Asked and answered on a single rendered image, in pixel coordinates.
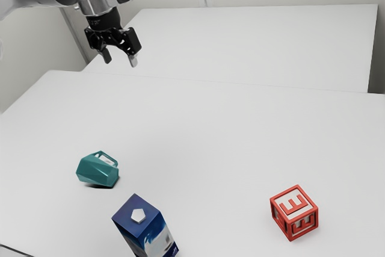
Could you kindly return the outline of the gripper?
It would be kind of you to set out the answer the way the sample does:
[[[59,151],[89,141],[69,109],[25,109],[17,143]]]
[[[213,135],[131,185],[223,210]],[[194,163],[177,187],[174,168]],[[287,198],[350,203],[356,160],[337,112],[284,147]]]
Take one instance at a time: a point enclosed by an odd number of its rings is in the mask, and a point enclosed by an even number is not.
[[[137,54],[141,43],[133,27],[123,29],[117,8],[100,16],[87,16],[88,27],[84,30],[88,44],[109,64],[112,60],[107,45],[118,47],[129,59],[131,67],[138,65]]]

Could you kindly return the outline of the teal faceted mug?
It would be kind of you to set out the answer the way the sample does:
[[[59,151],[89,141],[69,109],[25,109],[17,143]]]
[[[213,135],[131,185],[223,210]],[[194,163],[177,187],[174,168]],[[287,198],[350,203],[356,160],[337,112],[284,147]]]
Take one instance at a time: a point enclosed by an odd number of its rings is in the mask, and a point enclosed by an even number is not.
[[[119,178],[118,162],[100,150],[80,160],[76,175],[81,182],[112,188]]]

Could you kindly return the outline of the blue carton with white cap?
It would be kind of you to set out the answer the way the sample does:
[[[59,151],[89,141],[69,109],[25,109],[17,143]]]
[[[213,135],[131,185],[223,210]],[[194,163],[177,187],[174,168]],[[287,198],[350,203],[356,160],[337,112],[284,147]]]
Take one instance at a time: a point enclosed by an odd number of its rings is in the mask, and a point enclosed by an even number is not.
[[[122,205],[112,221],[135,257],[176,257],[179,252],[161,212],[137,194]]]

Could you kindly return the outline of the red letter block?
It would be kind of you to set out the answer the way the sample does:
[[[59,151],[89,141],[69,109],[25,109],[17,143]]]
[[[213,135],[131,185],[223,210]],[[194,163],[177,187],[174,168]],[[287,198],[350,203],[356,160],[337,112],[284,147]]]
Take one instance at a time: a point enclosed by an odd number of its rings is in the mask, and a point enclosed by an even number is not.
[[[289,241],[319,226],[319,209],[297,184],[269,199],[271,215]]]

